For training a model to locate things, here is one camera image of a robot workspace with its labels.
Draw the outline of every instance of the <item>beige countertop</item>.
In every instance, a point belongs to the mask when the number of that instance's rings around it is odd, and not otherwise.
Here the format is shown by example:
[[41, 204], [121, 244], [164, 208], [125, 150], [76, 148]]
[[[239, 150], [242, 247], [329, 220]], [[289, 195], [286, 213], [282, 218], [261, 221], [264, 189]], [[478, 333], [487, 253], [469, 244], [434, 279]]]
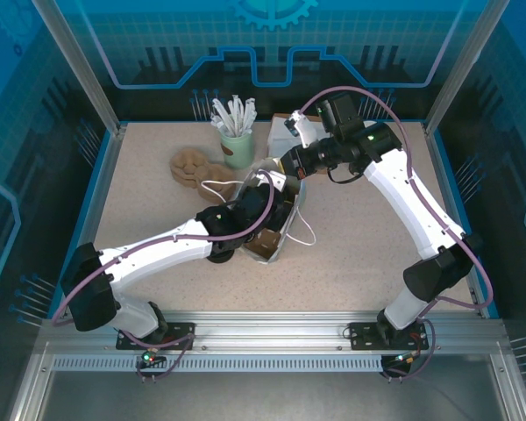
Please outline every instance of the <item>beige countertop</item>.
[[[423, 130], [406, 123], [416, 172], [442, 203]], [[253, 127], [256, 160], [267, 154], [270, 123]], [[210, 206], [194, 189], [172, 178], [170, 158], [183, 147], [222, 162], [216, 130], [209, 123], [130, 123], [124, 136], [96, 235], [96, 248], [124, 246], [169, 231]], [[237, 172], [243, 179], [245, 171]], [[405, 227], [381, 193], [365, 179], [348, 185], [326, 175], [307, 180], [301, 208], [317, 243], [286, 240], [279, 259], [262, 265], [237, 251], [222, 265], [194, 260], [131, 287], [131, 295], [163, 310], [380, 310], [403, 287], [402, 272], [419, 260]], [[290, 231], [310, 241], [298, 219]], [[465, 280], [448, 294], [471, 302]], [[439, 303], [438, 310], [459, 309]]]

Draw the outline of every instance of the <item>white cable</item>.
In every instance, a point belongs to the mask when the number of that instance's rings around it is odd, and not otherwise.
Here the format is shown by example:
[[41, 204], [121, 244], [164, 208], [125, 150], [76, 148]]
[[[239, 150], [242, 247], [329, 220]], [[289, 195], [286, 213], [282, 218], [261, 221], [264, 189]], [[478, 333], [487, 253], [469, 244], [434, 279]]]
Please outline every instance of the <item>white cable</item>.
[[311, 243], [306, 243], [305, 241], [300, 241], [299, 239], [295, 239], [292, 235], [290, 235], [289, 233], [287, 233], [287, 237], [289, 237], [290, 239], [292, 239], [293, 241], [296, 241], [297, 243], [300, 243], [304, 246], [313, 246], [315, 245], [315, 243], [317, 242], [317, 238], [316, 238], [316, 234], [314, 233], [314, 230], [312, 230], [312, 227], [309, 226], [308, 222], [306, 222], [306, 219], [304, 219], [304, 217], [302, 216], [302, 214], [300, 213], [300, 208], [296, 208], [296, 212], [298, 212], [298, 216], [300, 217], [300, 219], [302, 220], [302, 222], [308, 227], [309, 231], [312, 233], [312, 237], [314, 238], [314, 240], [311, 242]]
[[202, 186], [204, 189], [206, 189], [206, 190], [208, 190], [210, 193], [213, 193], [213, 194], [217, 195], [218, 197], [220, 197], [220, 198], [222, 199], [223, 202], [226, 202], [226, 199], [224, 199], [223, 196], [222, 196], [220, 193], [218, 193], [217, 191], [211, 189], [210, 187], [205, 186], [204, 183], [206, 183], [206, 182], [211, 182], [211, 183], [213, 183], [213, 184], [243, 184], [243, 183], [244, 183], [244, 182], [239, 182], [239, 181], [237, 181], [237, 180], [232, 180], [231, 182], [217, 182], [217, 181], [215, 181], [215, 180], [205, 180], [204, 182], [201, 182], [201, 186]]
[[[224, 199], [222, 197], [222, 195], [220, 195], [220, 193], [216, 192], [215, 190], [211, 189], [210, 187], [207, 187], [204, 185], [204, 183], [206, 182], [212, 182], [214, 184], [243, 184], [244, 182], [238, 182], [238, 181], [231, 181], [231, 182], [216, 182], [214, 180], [205, 180], [204, 182], [201, 182], [201, 186], [203, 186], [204, 189], [208, 190], [209, 192], [211, 193], [214, 193], [215, 195], [217, 195], [218, 197], [220, 197], [222, 199], [223, 202], [226, 202], [226, 199]], [[292, 239], [293, 241], [297, 242], [297, 243], [300, 243], [302, 244], [303, 246], [310, 246], [312, 247], [313, 245], [315, 245], [315, 243], [317, 242], [317, 238], [316, 238], [316, 234], [314, 233], [314, 230], [312, 230], [312, 227], [308, 224], [308, 222], [306, 221], [306, 219], [304, 219], [304, 217], [302, 216], [302, 214], [300, 213], [300, 208], [296, 208], [296, 212], [298, 213], [298, 216], [300, 217], [300, 219], [302, 220], [302, 222], [308, 227], [309, 231], [311, 232], [312, 234], [312, 237], [314, 238], [313, 241], [311, 243], [307, 243], [305, 241], [301, 241], [299, 239], [295, 239], [292, 235], [290, 235], [289, 233], [287, 233], [287, 237], [289, 237], [290, 239]]]

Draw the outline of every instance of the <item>green cup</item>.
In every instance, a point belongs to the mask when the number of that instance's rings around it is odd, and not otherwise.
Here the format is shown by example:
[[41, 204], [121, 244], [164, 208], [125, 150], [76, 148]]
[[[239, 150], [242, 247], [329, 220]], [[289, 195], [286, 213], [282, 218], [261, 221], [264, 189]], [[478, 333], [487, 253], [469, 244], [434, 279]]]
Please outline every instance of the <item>green cup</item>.
[[224, 162], [228, 167], [242, 169], [252, 165], [255, 156], [252, 132], [239, 138], [229, 138], [220, 133], [220, 146], [224, 152]]

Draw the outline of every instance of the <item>black mounting plate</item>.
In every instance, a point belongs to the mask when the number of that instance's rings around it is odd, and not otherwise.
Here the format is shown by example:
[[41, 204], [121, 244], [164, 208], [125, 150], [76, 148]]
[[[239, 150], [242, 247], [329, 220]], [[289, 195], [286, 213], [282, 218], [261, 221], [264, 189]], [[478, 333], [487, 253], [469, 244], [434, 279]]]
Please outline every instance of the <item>black mounting plate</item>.
[[411, 333], [416, 333], [423, 339], [419, 341], [421, 350], [429, 349], [429, 341], [427, 339], [424, 324], [414, 323], [405, 328], [405, 335], [402, 335], [401, 340], [393, 340], [390, 345], [384, 342], [380, 336], [376, 323], [350, 323], [347, 326], [344, 336], [351, 341], [351, 349], [353, 351], [414, 351], [417, 349], [417, 343], [409, 336]]
[[[194, 323], [167, 323], [167, 334], [164, 337], [162, 344], [164, 342], [169, 342], [171, 340], [183, 338], [185, 335], [188, 335], [190, 333], [195, 334], [195, 324]], [[188, 342], [189, 342], [188, 340], [183, 340], [179, 344], [163, 348], [163, 350], [164, 351], [175, 351], [175, 350], [182, 351]], [[115, 344], [115, 348], [120, 351], [144, 351], [144, 347], [132, 342], [121, 331], [119, 331], [119, 334], [117, 335], [117, 343]], [[191, 341], [187, 349], [191, 350], [192, 348], [193, 348], [193, 341]]]

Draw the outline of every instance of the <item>gear logo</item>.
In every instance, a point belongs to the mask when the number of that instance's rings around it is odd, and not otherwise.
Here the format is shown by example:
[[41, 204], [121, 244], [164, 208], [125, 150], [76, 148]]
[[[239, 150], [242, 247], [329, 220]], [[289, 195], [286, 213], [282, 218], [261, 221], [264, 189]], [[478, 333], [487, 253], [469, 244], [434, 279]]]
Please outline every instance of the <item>gear logo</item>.
[[0, 0], [0, 26], [15, 43], [21, 43], [33, 27], [31, 0]]
[[290, 24], [298, 25], [298, 18], [309, 16], [309, 8], [317, 6], [317, 0], [231, 0], [230, 6], [248, 25], [274, 31], [277, 26], [287, 29]]

